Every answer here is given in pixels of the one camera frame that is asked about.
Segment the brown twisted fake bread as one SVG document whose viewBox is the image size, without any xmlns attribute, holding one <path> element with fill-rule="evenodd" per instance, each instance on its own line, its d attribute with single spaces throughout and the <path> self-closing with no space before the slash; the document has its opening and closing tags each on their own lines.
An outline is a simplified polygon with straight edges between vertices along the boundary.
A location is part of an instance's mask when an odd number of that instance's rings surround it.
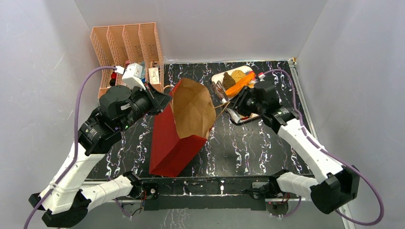
<svg viewBox="0 0 405 229">
<path fill-rule="evenodd" d="M 222 86 L 224 89 L 228 90 L 236 84 L 235 79 L 228 72 L 224 72 L 223 76 Z"/>
</svg>

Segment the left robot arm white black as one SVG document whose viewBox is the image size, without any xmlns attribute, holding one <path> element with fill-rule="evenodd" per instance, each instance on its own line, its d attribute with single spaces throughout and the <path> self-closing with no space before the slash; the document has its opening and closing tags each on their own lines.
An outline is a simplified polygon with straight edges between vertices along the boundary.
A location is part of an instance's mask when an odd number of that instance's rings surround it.
<svg viewBox="0 0 405 229">
<path fill-rule="evenodd" d="M 112 86 L 99 98 L 99 106 L 76 126 L 71 150 L 49 186 L 29 197 L 33 208 L 44 212 L 46 226 L 70 228 L 108 201 L 145 194 L 143 181 L 131 171 L 100 185 L 84 187 L 83 182 L 124 131 L 146 115 L 162 113 L 171 99 L 149 83 L 133 88 Z"/>
</svg>

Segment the red brown paper bag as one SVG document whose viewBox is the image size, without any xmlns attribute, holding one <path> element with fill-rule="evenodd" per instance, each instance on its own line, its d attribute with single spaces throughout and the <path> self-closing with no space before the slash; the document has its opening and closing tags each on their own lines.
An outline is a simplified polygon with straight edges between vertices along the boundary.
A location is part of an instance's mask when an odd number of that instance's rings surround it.
<svg viewBox="0 0 405 229">
<path fill-rule="evenodd" d="M 181 79 L 170 92 L 172 101 L 155 116 L 149 173 L 176 177 L 205 145 L 216 121 L 216 110 L 206 86 Z"/>
</svg>

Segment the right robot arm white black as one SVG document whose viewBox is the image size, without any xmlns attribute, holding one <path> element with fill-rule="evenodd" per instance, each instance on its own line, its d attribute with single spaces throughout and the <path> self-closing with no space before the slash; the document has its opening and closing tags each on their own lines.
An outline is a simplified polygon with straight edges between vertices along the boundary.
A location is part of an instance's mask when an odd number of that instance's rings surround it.
<svg viewBox="0 0 405 229">
<path fill-rule="evenodd" d="M 269 183 L 252 188 L 252 195 L 269 194 L 276 198 L 294 193 L 312 200 L 318 210 L 330 214 L 357 197 L 360 177 L 354 169 L 336 162 L 300 122 L 292 107 L 281 105 L 275 86 L 264 81 L 248 86 L 229 101 L 229 108 L 242 116 L 257 114 L 263 123 L 287 141 L 310 167 L 314 177 L 281 170 L 269 177 Z"/>
</svg>

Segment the round yellow fake bread slice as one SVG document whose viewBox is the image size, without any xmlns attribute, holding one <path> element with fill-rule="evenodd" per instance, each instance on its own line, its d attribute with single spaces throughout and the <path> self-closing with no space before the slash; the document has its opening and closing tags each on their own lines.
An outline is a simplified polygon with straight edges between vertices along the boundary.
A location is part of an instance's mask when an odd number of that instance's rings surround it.
<svg viewBox="0 0 405 229">
<path fill-rule="evenodd" d="M 241 70 L 234 70 L 231 73 L 231 77 L 234 79 L 234 81 L 237 83 L 238 81 L 240 81 L 241 79 L 246 77 L 246 74 L 241 71 Z"/>
</svg>

